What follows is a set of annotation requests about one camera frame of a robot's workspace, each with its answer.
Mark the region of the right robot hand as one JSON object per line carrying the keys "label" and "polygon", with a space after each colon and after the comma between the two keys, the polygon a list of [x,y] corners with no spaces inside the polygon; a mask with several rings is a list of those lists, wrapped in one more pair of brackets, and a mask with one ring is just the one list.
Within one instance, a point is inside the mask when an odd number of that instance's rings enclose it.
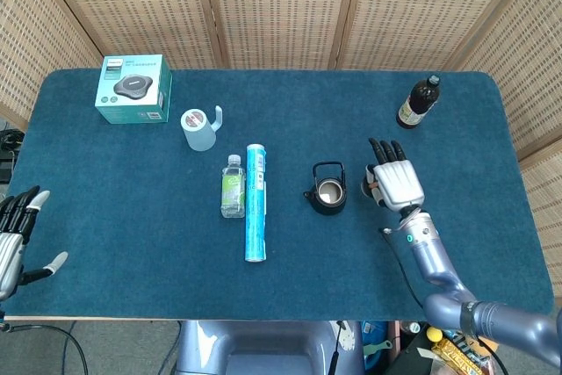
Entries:
{"label": "right robot hand", "polygon": [[362,193],[402,218],[422,208],[425,194],[402,146],[397,141],[388,143],[374,138],[369,143],[377,162],[365,167]]}

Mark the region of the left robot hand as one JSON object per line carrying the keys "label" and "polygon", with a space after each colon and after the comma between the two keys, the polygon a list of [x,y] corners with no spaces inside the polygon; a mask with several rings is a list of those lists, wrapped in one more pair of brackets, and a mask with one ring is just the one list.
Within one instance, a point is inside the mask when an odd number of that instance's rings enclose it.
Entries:
{"label": "left robot hand", "polygon": [[25,250],[31,240],[37,215],[47,202],[50,191],[38,185],[17,196],[1,200],[1,301],[13,296],[21,285],[29,285],[53,276],[68,259],[62,251],[40,269],[24,271]]}

